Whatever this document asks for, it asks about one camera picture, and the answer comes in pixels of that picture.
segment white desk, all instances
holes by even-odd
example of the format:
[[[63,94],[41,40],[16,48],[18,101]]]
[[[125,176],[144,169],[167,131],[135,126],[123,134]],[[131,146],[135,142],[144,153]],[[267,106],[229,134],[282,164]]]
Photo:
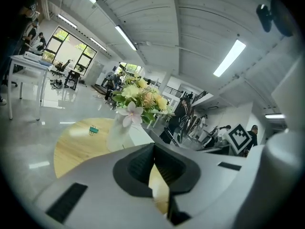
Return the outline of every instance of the white desk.
[[[14,65],[20,65],[25,69],[13,74]],[[9,118],[13,119],[11,110],[11,82],[21,82],[20,84],[20,99],[22,98],[23,83],[38,85],[36,95],[36,120],[40,119],[40,101],[42,100],[43,90],[46,83],[47,72],[51,66],[45,66],[39,62],[25,59],[23,55],[11,56],[10,73],[8,78],[8,107]]]

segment office chair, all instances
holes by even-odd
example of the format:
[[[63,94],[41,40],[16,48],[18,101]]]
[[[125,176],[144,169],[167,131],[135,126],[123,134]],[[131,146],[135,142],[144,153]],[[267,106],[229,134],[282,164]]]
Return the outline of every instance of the office chair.
[[[64,72],[66,67],[68,66],[68,64],[71,62],[71,60],[69,59],[64,65],[62,65],[62,63],[58,63],[55,68],[57,69],[56,72],[53,72],[52,75],[59,75],[59,77],[62,77],[64,74],[61,72]]]

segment wooden tabletop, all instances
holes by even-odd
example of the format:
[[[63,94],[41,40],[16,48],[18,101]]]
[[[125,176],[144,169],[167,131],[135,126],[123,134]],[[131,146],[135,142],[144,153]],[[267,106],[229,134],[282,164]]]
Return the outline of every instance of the wooden tabletop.
[[[106,140],[113,119],[90,118],[84,119],[66,128],[57,141],[54,151],[54,169],[57,178],[60,178],[82,162],[110,153]],[[99,131],[89,134],[90,126]],[[157,208],[167,212],[169,189],[161,177],[156,166],[153,166],[149,187],[152,189]]]

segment table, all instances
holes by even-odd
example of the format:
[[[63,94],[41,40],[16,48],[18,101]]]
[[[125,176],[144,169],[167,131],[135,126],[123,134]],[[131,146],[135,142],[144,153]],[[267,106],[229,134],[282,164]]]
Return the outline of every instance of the table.
[[[45,66],[39,62],[35,62],[29,59],[25,59],[23,55],[11,56],[10,72],[8,78],[8,107],[9,107],[9,118],[13,119],[11,110],[11,82],[13,78],[17,81],[21,81],[20,84],[20,99],[22,98],[23,83],[37,84],[37,95],[36,95],[36,120],[40,119],[40,101],[42,100],[44,86],[46,83],[47,72],[51,66]],[[25,69],[13,74],[14,65],[20,65]]]
[[[113,121],[106,118],[89,118],[66,128],[59,137],[54,151],[56,177],[60,178],[88,159],[110,153],[106,140]],[[90,135],[89,128],[92,125],[99,131]],[[152,189],[157,208],[166,213],[169,189],[156,166],[152,168],[149,187]]]
[[[68,73],[68,76],[65,80],[65,84],[64,84],[64,87],[69,87],[67,84],[68,84],[68,81],[69,81],[69,78],[72,77],[72,74],[74,73],[74,86],[70,86],[71,89],[75,90],[76,89],[76,85],[77,85],[77,82],[78,82],[78,79],[80,78],[80,76],[84,76],[84,73],[82,72],[79,72],[75,69],[70,69],[70,72]]]

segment black railing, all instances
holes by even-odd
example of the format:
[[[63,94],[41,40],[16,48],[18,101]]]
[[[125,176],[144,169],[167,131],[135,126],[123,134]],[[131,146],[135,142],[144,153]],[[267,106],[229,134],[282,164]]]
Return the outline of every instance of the black railing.
[[[183,93],[183,92],[180,92],[180,91],[178,91],[176,89],[173,89],[173,88],[171,88],[169,86],[166,86],[164,91],[166,93],[169,93],[169,94],[174,95],[174,96],[179,97],[179,98],[182,96],[182,93]]]
[[[193,100],[192,103],[195,103],[197,100],[201,99],[202,97],[206,96],[208,94],[207,91],[203,91],[202,93],[200,93],[198,96],[196,96]]]

